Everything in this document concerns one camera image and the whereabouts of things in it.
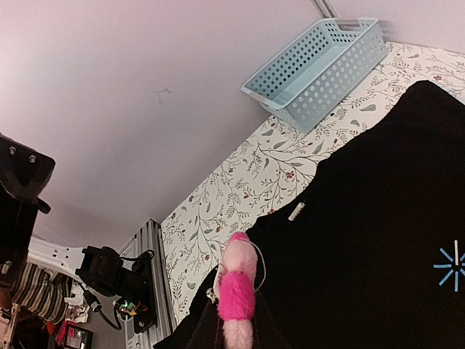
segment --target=striped cloth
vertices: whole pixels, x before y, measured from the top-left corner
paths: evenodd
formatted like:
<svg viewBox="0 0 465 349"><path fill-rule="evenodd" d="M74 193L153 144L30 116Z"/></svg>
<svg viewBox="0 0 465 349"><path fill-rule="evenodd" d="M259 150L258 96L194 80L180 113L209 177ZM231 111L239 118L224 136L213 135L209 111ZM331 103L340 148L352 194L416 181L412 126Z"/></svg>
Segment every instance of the striped cloth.
<svg viewBox="0 0 465 349"><path fill-rule="evenodd" d="M64 298L70 294L69 281L61 274L50 281L50 275L44 269L27 263L12 287L13 303L27 308L47 322L58 324L64 319L68 306Z"/></svg>

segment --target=floral tablecloth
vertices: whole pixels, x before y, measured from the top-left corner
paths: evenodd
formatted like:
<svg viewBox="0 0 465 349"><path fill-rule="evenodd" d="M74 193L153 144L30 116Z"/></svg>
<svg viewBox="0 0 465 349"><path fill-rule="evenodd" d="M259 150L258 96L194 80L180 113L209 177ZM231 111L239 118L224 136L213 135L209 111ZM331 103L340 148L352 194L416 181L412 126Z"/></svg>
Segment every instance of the floral tablecloth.
<svg viewBox="0 0 465 349"><path fill-rule="evenodd" d="M415 81L465 101L465 55L388 43L389 54L309 135L270 117L161 224L178 323L231 233L294 199L318 162L380 121Z"/></svg>

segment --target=pink fuzzy object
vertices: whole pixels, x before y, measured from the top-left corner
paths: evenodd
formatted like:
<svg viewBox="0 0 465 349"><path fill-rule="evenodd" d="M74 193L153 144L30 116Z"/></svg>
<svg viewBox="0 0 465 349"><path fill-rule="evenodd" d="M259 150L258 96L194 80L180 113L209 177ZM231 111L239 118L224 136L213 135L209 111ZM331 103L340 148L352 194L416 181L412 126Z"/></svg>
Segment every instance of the pink fuzzy object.
<svg viewBox="0 0 465 349"><path fill-rule="evenodd" d="M248 236L235 233L223 253L218 311L228 349L252 349L255 311L254 280L258 257Z"/></svg>

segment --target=blue plastic basket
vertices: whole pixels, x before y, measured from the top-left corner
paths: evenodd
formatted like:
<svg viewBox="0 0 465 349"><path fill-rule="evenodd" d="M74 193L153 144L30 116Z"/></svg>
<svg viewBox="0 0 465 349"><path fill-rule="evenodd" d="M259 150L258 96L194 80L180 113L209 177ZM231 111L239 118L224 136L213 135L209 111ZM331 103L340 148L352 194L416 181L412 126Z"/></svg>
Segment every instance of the blue plastic basket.
<svg viewBox="0 0 465 349"><path fill-rule="evenodd" d="M277 118L308 133L386 54L376 18L320 20L241 90Z"/></svg>

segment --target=table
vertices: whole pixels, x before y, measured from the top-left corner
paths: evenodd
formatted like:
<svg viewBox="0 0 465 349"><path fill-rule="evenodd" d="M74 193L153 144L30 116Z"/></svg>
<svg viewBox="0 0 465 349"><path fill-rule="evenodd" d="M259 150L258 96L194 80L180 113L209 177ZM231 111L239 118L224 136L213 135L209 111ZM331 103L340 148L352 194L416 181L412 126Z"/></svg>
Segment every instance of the table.
<svg viewBox="0 0 465 349"><path fill-rule="evenodd" d="M465 55L387 46L387 57L308 135L270 117L162 222L177 323L231 234L292 201L319 161L379 122L411 84L430 80L465 101Z"/></svg>

